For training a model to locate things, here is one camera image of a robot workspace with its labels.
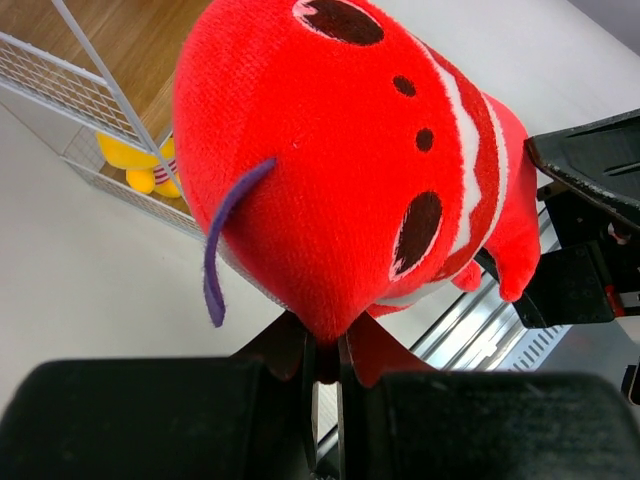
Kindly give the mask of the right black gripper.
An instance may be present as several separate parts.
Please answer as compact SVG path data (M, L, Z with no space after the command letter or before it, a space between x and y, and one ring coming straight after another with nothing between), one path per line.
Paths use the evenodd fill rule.
M559 245L514 303L527 329L639 314L639 111L525 141L536 167L567 186L538 189Z

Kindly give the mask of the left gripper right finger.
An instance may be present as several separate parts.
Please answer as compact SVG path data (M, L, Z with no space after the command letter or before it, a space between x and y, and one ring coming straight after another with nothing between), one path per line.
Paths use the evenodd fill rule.
M344 479L635 479L639 429L585 373L440 371L369 315L339 339Z

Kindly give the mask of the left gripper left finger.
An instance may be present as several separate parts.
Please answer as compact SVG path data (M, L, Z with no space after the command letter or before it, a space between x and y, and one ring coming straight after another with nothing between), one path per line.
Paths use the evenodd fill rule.
M282 314L228 357L66 359L1 418L5 479L306 479L316 343Z

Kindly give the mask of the red shark plush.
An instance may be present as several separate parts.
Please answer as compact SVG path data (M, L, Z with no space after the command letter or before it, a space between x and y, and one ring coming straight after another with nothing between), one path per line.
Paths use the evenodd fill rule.
M216 261L322 343L444 283L476 254L514 302L541 256L526 129L503 103L366 1L215 1L174 78L176 162Z

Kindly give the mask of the yellow plush toy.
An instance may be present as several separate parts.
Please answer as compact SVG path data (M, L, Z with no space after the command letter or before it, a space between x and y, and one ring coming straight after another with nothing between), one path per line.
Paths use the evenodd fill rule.
M124 171L125 180L133 190L147 195L157 193L171 199L181 196L177 184L173 181L173 179L179 179L179 174L174 159L175 148L172 137L160 148L161 156L172 174L167 172L153 154L143 153L101 132L96 132L95 138L105 161L111 167Z

